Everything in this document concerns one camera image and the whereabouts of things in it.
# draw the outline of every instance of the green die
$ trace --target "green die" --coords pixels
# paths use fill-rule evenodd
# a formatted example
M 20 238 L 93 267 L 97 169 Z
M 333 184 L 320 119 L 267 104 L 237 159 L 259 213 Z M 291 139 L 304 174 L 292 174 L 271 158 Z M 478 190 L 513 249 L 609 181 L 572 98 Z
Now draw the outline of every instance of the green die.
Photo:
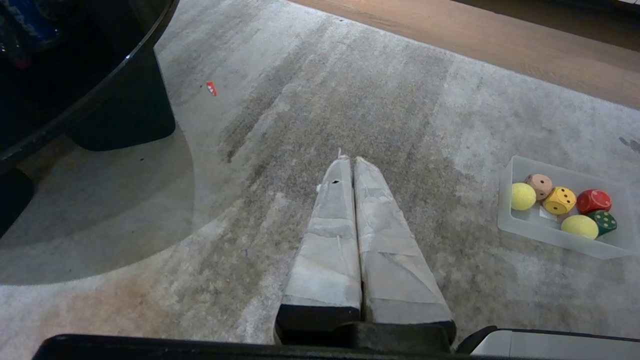
M 598 224 L 598 236 L 602 236 L 609 231 L 618 228 L 618 222 L 608 211 L 598 210 L 587 214 L 593 221 Z

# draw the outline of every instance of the small red object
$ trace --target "small red object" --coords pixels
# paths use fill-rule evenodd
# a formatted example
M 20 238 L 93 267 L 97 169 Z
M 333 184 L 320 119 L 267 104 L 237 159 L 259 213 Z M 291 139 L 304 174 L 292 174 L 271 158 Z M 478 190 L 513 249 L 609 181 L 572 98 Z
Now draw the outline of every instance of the small red object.
M 586 190 L 578 195 L 576 208 L 580 214 L 588 214 L 598 210 L 609 211 L 613 202 L 609 194 L 600 189 Z
M 216 91 L 216 85 L 213 84 L 213 81 L 207 81 L 207 89 L 213 96 L 218 96 L 218 92 Z

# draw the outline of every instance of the black table leg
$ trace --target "black table leg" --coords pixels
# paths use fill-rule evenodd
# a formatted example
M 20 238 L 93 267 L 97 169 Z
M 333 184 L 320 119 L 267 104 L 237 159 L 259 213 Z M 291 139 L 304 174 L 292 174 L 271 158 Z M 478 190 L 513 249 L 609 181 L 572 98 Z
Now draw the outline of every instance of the black table leg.
M 33 191 L 31 179 L 16 168 L 0 175 L 0 237 L 27 207 Z
M 118 88 L 67 135 L 91 151 L 121 149 L 167 137 L 175 119 L 153 49 L 132 59 Z

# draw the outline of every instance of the yellow die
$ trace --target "yellow die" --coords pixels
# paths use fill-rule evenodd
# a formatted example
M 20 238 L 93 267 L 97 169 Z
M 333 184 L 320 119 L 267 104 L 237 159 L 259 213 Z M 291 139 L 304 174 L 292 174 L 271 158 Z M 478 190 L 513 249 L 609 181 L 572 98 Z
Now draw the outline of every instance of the yellow die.
M 568 213 L 575 205 L 575 194 L 562 186 L 556 186 L 551 194 L 542 202 L 542 206 L 555 215 Z

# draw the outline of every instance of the die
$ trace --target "die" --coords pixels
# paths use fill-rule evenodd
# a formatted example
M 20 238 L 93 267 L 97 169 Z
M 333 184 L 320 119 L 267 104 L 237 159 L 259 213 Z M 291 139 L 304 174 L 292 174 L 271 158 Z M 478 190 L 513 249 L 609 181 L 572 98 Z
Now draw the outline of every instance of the die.
M 575 207 L 578 208 L 580 214 L 587 215 L 598 210 L 609 211 L 612 205 L 613 202 L 609 194 L 600 189 L 591 189 L 578 195 Z
M 542 174 L 531 174 L 527 176 L 524 182 L 529 184 L 533 190 L 536 190 L 536 200 L 546 199 L 554 188 L 549 176 Z
M 573 209 L 575 194 L 562 186 L 556 186 L 542 202 L 542 206 L 551 214 L 564 215 Z
M 587 216 L 598 224 L 598 236 L 602 236 L 618 228 L 618 222 L 608 211 L 596 210 Z

